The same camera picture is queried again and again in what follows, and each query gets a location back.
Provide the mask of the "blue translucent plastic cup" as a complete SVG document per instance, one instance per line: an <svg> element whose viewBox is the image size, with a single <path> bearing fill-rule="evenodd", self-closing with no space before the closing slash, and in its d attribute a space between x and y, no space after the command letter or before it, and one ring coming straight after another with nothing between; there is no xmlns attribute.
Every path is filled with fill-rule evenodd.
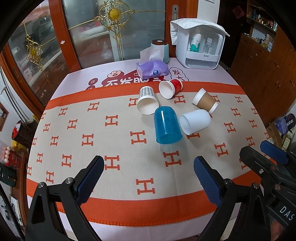
<svg viewBox="0 0 296 241"><path fill-rule="evenodd" d="M154 113L156 142L173 144L182 139L179 122L175 111L169 106L161 106Z"/></svg>

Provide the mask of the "white plastic cup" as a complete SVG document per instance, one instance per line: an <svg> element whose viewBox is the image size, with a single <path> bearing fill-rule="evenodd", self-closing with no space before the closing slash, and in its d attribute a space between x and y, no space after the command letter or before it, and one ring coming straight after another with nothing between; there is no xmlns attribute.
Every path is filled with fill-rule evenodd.
<svg viewBox="0 0 296 241"><path fill-rule="evenodd" d="M186 135L203 130L210 125L210 114L203 109L198 109L188 113L181 114L179 117L180 126Z"/></svg>

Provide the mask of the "brown paper cup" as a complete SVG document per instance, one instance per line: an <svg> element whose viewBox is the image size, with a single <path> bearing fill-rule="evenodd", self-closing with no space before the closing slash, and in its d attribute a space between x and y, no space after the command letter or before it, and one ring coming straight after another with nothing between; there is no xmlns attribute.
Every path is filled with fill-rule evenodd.
<svg viewBox="0 0 296 241"><path fill-rule="evenodd" d="M195 97L193 98L192 104L197 106L199 109L206 110L209 114L212 114L218 106L218 102L210 96L210 94L201 88Z"/></svg>

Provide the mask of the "red paper cup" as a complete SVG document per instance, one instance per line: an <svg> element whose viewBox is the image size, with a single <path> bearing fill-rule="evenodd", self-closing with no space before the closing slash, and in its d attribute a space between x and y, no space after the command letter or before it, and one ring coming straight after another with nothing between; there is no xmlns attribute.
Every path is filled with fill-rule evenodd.
<svg viewBox="0 0 296 241"><path fill-rule="evenodd" d="M183 84L178 79L170 81L161 81L159 83L159 92L165 99L171 99L175 94L179 93L183 88Z"/></svg>

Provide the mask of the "grey checked paper cup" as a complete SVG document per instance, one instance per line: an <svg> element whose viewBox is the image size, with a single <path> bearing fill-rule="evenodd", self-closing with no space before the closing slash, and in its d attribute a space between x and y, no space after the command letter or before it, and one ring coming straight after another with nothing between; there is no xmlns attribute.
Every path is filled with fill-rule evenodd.
<svg viewBox="0 0 296 241"><path fill-rule="evenodd" d="M137 110L144 115L154 114L159 108L159 102L155 96L154 90L150 86L144 86L139 91L137 101Z"/></svg>

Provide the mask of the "red snack box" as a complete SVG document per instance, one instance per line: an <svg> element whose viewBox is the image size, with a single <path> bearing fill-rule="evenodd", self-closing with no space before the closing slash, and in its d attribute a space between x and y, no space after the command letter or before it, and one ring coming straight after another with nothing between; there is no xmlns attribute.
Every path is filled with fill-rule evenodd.
<svg viewBox="0 0 296 241"><path fill-rule="evenodd" d="M1 162L14 169L19 169L21 165L21 156L10 147L4 146L1 154Z"/></svg>

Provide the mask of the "dark wooden shelf cabinet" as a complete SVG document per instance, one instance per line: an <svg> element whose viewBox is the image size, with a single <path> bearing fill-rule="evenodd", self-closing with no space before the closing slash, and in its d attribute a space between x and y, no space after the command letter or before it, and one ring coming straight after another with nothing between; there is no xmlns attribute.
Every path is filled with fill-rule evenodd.
<svg viewBox="0 0 296 241"><path fill-rule="evenodd" d="M295 47L259 1L247 1L245 26L230 75L269 126L295 102Z"/></svg>

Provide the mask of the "orange beige H-pattern blanket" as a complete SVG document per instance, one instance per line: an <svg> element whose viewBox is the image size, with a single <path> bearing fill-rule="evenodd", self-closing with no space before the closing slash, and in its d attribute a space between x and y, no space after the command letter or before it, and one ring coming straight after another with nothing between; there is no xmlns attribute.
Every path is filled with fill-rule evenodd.
<svg viewBox="0 0 296 241"><path fill-rule="evenodd" d="M105 225L152 226L193 219L215 210L196 177L193 162L203 156L237 184L258 182L239 158L241 148L259 150L269 134L238 85L186 82L173 99L158 95L177 115L194 111L205 88L218 103L208 127L170 145L156 141L154 117L137 110L142 84L84 90L49 101L33 139L27 195L39 182L62 183L95 156L103 173L82 205L87 219Z"/></svg>

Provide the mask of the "white cosmetics storage box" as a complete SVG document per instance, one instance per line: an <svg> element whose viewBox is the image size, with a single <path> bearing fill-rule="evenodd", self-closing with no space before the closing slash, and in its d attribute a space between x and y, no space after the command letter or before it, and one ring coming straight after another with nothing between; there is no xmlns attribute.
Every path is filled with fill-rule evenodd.
<svg viewBox="0 0 296 241"><path fill-rule="evenodd" d="M186 68L214 70L227 36L220 26L201 23L192 28L178 26L176 57Z"/></svg>

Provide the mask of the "purple tissue pack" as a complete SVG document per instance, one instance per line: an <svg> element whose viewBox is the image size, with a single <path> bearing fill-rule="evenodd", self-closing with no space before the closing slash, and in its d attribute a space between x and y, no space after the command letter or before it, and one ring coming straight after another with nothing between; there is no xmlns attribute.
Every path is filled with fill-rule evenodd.
<svg viewBox="0 0 296 241"><path fill-rule="evenodd" d="M140 51L140 61L136 63L136 70L142 80L169 74L169 68L163 62L161 46L150 46Z"/></svg>

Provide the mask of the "white printed tablecloth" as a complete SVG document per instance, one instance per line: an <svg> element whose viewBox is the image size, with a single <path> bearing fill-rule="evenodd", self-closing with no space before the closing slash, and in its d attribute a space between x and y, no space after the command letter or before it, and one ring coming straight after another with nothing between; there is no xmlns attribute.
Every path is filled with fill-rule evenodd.
<svg viewBox="0 0 296 241"><path fill-rule="evenodd" d="M238 85L222 67L217 67L214 70L189 69L182 66L175 58L169 61L170 72L167 76L142 80L137 73L136 63L136 60L118 61L70 73L58 86L51 100L84 90L136 83L142 84L142 87L152 87L157 98L158 95L162 96L159 92L159 83L172 79L180 80L183 87L186 82ZM176 223L152 226L105 225L87 220L102 240L179 240L200 233L213 212Z"/></svg>

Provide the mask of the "teal cylindrical canister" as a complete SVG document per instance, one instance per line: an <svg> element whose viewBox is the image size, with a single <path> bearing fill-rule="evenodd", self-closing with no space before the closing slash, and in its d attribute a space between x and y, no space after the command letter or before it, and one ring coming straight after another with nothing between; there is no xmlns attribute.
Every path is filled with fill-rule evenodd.
<svg viewBox="0 0 296 241"><path fill-rule="evenodd" d="M151 46L161 46L161 49L163 50L163 62L168 64L170 61L168 41L162 39L154 39L152 40Z"/></svg>

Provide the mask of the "wooden glass door cabinet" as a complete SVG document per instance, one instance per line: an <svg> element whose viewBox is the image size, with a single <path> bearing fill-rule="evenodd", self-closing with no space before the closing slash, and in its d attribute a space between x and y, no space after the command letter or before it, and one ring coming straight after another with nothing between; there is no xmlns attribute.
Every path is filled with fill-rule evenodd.
<svg viewBox="0 0 296 241"><path fill-rule="evenodd" d="M9 36L1 69L40 117L67 74L137 59L153 40L170 40L170 21L195 18L198 1L41 1Z"/></svg>

